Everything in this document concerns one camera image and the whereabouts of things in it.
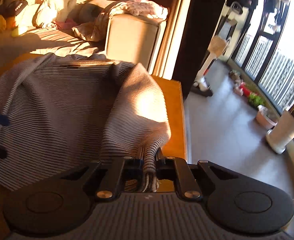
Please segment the grey neck pillow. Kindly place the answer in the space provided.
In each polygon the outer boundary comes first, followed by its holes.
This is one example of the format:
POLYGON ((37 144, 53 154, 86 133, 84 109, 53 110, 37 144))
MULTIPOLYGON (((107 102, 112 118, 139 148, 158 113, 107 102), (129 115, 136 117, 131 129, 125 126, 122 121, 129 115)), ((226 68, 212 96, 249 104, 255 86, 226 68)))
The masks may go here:
POLYGON ((102 7, 99 7, 95 4, 77 4, 71 11, 70 18, 78 24, 94 22, 102 10, 102 7))

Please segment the beige sofa with cover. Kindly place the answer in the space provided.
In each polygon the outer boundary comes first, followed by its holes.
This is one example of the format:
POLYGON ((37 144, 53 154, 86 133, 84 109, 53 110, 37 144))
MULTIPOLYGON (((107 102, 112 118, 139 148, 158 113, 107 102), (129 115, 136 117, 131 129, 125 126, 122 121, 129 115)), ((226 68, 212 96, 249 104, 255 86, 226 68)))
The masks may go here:
POLYGON ((152 72, 173 0, 0 0, 0 68, 25 53, 141 63, 152 72))

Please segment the pink cloth on sofa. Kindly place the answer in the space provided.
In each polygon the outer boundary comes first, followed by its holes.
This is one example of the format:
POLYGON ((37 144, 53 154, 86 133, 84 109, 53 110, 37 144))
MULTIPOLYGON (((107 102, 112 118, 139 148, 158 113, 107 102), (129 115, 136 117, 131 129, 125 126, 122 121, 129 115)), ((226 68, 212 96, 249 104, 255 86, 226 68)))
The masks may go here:
POLYGON ((60 30, 67 30, 72 29, 73 27, 77 26, 78 24, 71 18, 68 18, 65 22, 57 22, 54 21, 54 24, 57 29, 60 30))

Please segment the pink white bowl planter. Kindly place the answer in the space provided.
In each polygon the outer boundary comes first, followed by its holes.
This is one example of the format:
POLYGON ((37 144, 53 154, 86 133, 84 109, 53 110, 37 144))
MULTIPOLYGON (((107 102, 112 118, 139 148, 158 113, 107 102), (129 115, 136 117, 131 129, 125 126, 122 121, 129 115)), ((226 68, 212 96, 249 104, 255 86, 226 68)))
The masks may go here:
POLYGON ((257 107, 257 109, 258 109, 258 112, 257 112, 255 119, 260 126, 269 130, 277 125, 276 116, 273 115, 273 113, 271 111, 269 111, 268 108, 266 108, 263 105, 259 105, 257 107))

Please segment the white ribbed plant pot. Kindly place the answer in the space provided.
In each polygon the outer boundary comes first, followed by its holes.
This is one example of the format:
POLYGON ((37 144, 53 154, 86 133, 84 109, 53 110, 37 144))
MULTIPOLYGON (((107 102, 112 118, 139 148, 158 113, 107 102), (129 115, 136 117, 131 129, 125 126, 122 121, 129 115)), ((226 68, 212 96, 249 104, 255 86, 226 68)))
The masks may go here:
POLYGON ((294 117, 285 110, 273 129, 267 131, 266 142, 277 154, 282 154, 294 139, 294 117))

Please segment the black cap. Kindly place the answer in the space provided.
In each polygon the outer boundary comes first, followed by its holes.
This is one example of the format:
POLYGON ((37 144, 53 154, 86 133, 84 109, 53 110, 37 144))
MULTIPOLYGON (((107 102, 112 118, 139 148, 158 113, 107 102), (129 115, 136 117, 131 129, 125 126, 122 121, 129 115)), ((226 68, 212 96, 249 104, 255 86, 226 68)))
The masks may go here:
POLYGON ((28 2, 26 0, 14 0, 12 1, 5 10, 6 17, 15 17, 20 14, 24 10, 25 7, 28 6, 28 2))

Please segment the white upright vacuum cleaner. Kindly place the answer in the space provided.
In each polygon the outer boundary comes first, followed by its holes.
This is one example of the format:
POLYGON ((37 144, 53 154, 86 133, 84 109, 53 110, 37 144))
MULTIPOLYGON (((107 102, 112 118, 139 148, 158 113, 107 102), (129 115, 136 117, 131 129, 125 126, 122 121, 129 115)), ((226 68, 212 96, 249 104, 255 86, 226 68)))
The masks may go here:
POLYGON ((198 71, 196 78, 193 82, 193 85, 191 87, 192 92, 197 93, 206 98, 213 96, 213 92, 210 88, 210 84, 208 83, 208 81, 206 81, 205 73, 209 69, 210 65, 225 52, 230 43, 230 38, 222 38, 219 36, 219 33, 221 32, 225 23, 229 19, 229 15, 232 12, 236 15, 241 15, 243 13, 243 7, 236 1, 232 2, 229 6, 229 10, 227 11, 224 18, 222 18, 221 22, 218 24, 217 30, 210 41, 210 44, 207 49, 209 55, 200 67, 200 70, 198 71))

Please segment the red plant pot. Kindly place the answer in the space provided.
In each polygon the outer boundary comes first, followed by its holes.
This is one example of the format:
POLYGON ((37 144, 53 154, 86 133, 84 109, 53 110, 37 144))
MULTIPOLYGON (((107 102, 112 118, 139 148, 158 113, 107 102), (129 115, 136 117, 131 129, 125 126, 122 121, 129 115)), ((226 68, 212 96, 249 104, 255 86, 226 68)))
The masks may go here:
POLYGON ((243 91, 243 95, 248 98, 250 96, 250 94, 252 93, 252 91, 250 90, 250 88, 247 86, 247 84, 245 82, 242 82, 240 84, 240 89, 243 91))

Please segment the white plush toy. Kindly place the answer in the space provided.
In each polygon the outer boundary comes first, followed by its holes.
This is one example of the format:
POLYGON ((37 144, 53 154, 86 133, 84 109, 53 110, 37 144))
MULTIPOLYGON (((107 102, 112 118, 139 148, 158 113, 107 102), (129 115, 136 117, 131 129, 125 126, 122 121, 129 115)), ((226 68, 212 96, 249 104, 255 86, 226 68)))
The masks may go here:
POLYGON ((33 18, 37 28, 52 28, 55 22, 65 22, 78 0, 43 0, 33 18))

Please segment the striped grey knit garment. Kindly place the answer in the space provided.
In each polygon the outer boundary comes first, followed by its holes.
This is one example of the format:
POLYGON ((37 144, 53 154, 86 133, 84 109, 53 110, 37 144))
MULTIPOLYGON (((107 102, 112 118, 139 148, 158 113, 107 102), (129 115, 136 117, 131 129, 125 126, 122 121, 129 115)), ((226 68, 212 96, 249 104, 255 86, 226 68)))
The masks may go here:
POLYGON ((143 156, 140 191, 157 191, 155 155, 171 137, 163 91, 139 63, 55 54, 0 77, 0 185, 17 190, 88 161, 143 156))

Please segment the pink floral blanket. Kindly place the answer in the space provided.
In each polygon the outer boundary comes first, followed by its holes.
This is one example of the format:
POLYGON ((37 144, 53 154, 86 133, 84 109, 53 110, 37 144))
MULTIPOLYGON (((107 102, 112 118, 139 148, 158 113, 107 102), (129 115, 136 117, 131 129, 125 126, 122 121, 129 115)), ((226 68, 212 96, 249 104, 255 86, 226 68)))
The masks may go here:
POLYGON ((168 9, 149 0, 121 0, 106 6, 94 22, 86 22, 72 28, 74 35, 84 41, 99 42, 106 38, 108 22, 116 15, 143 16, 165 21, 168 9))

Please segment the green leafy small plant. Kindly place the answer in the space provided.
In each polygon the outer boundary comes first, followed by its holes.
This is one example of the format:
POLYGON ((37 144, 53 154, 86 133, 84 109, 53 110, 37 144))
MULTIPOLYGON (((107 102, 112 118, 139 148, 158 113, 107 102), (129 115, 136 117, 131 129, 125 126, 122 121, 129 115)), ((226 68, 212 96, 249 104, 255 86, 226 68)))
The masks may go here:
POLYGON ((250 93, 250 95, 247 98, 247 102, 251 107, 255 109, 258 109, 260 105, 265 106, 264 100, 258 94, 255 93, 250 93))

